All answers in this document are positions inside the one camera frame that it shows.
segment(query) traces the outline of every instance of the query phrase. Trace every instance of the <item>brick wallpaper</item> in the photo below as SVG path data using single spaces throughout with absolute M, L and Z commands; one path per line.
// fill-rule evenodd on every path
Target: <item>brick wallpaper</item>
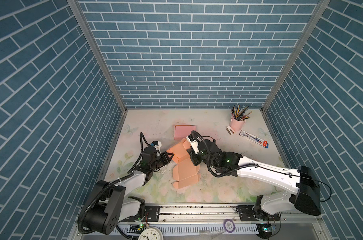
M 331 0 L 267 115 L 291 165 L 332 186 L 332 237 L 362 240 L 363 0 Z
M 80 0 L 128 108 L 260 108 L 318 0 Z
M 120 113 L 66 0 L 0 0 L 0 240 L 69 236 Z

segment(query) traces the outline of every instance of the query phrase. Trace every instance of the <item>purple tape roll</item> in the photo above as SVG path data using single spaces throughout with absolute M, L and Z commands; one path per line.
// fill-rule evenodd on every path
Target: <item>purple tape roll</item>
M 224 221 L 224 230 L 228 233 L 235 231 L 235 223 L 231 219 L 226 219 Z

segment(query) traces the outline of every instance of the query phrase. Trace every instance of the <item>white tabletop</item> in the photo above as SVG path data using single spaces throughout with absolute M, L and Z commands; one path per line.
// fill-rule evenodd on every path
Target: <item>white tabletop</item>
M 129 110 L 105 180 L 126 175 L 140 154 L 140 132 L 149 143 L 161 141 L 161 151 L 166 151 L 177 142 L 173 139 L 174 125 L 195 125 L 202 136 L 216 139 L 222 151 L 237 152 L 256 161 L 283 167 L 261 112 L 252 109 L 249 116 L 242 129 L 268 141 L 268 149 L 240 137 L 238 133 L 229 135 L 226 127 L 231 120 L 231 112 L 228 109 Z M 234 176 L 215 178 L 204 163 L 200 164 L 201 179 L 197 184 L 176 190 L 172 178 L 175 165 L 172 161 L 159 172 L 154 172 L 146 185 L 130 195 L 143 198 L 147 203 L 254 202 L 257 195 L 280 190 L 254 179 Z

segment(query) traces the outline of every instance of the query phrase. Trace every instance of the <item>pink box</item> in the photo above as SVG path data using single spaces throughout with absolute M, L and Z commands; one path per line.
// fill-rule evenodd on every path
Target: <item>pink box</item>
M 175 135 L 174 139 L 179 141 L 183 138 L 187 138 L 192 131 L 196 131 L 196 126 L 194 125 L 175 125 Z

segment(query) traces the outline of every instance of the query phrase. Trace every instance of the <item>clock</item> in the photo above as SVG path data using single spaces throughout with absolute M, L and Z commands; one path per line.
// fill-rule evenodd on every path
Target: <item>clock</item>
M 164 240 L 163 233 L 157 227 L 147 227 L 138 240 Z

